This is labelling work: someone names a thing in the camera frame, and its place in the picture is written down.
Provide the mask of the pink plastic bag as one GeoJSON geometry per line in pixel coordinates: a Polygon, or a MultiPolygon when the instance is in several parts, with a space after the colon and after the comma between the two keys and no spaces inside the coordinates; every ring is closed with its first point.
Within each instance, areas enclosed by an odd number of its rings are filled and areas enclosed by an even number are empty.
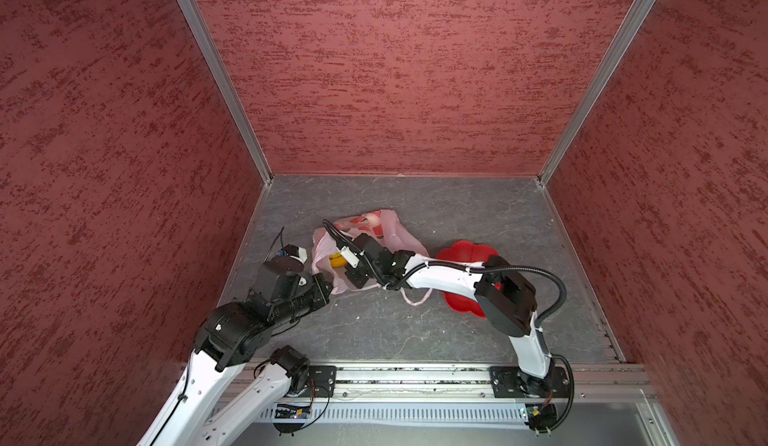
{"type": "MultiPolygon", "coordinates": [[[[422,256],[429,255],[422,243],[400,223],[394,210],[376,210],[360,216],[341,218],[336,220],[334,225],[351,240],[361,234],[367,234],[391,252],[408,250],[422,256]]],[[[344,267],[333,269],[330,266],[329,257],[339,252],[335,241],[324,227],[314,231],[312,241],[311,272],[313,274],[325,273],[327,277],[330,277],[333,284],[333,295],[381,288],[375,284],[357,290],[347,281],[344,267]]]]}

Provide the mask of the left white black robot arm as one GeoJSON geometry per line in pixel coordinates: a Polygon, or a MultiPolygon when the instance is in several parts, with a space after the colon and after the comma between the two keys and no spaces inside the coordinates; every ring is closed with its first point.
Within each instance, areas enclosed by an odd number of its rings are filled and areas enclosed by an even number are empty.
{"type": "Polygon", "coordinates": [[[254,369],[252,382],[221,410],[215,407],[276,328],[296,324],[330,302],[333,286],[322,274],[286,273],[275,284],[281,298],[253,297],[216,308],[198,330],[187,366],[140,439],[142,445],[230,445],[284,397],[331,398],[316,381],[309,359],[290,346],[254,369]]]}

